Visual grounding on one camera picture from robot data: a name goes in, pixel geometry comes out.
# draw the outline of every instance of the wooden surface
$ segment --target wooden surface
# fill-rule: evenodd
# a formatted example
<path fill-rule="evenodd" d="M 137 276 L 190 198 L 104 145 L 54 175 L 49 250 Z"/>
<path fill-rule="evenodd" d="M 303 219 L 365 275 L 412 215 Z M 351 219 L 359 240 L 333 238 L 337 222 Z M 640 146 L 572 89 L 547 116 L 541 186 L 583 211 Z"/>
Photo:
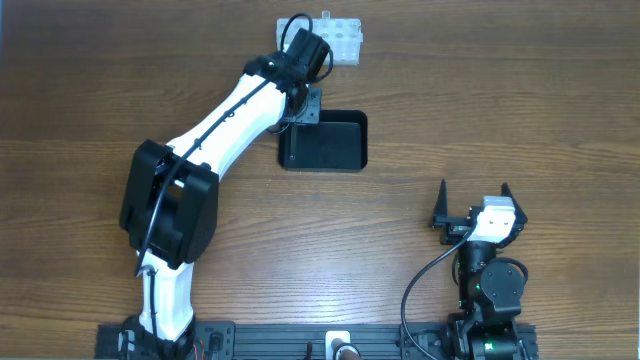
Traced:
<path fill-rule="evenodd" d="M 194 126 L 298 11 L 362 19 L 361 65 L 325 108 L 369 117 L 359 174 L 285 172 L 260 136 L 220 188 L 195 267 L 199 319 L 399 323 L 445 250 L 441 178 L 464 215 L 508 182 L 529 215 L 519 321 L 545 359 L 632 359 L 638 342 L 640 2 L 5 0 L 0 59 L 0 355 L 90 357 L 140 310 L 117 220 L 131 156 Z M 457 309 L 450 261 L 411 320 Z"/>

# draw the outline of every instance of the table top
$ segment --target table top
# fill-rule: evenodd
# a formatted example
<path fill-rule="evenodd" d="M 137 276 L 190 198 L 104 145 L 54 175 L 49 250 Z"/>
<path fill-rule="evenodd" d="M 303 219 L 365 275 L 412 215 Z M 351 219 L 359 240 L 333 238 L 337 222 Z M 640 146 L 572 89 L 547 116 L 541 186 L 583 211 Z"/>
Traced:
<path fill-rule="evenodd" d="M 429 218 L 508 182 L 529 216 L 505 255 L 543 358 L 635 358 L 640 224 L 637 1 L 5 1 L 0 58 L 0 355 L 90 357 L 140 311 L 118 226 L 132 154 L 200 122 L 299 11 L 362 20 L 361 64 L 320 85 L 369 118 L 361 173 L 287 172 L 261 135 L 220 185 L 197 261 L 199 319 L 400 321 L 446 248 Z M 457 311 L 451 260 L 410 321 Z"/>

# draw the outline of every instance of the white connector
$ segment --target white connector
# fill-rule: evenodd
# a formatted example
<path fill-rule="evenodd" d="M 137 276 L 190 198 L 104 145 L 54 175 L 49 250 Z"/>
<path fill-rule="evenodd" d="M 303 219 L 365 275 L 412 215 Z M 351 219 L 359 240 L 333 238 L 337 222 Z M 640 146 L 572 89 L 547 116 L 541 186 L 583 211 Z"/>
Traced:
<path fill-rule="evenodd" d="M 282 31 L 289 19 L 281 18 L 276 22 L 276 46 L 280 48 Z M 313 19 L 313 33 L 322 36 L 333 50 L 334 65 L 358 65 L 360 63 L 360 44 L 363 41 L 360 19 L 331 19 L 329 11 L 322 12 L 321 19 Z M 309 29 L 305 18 L 293 20 L 284 39 L 284 51 L 289 48 L 298 29 Z M 324 61 L 329 63 L 329 56 Z"/>

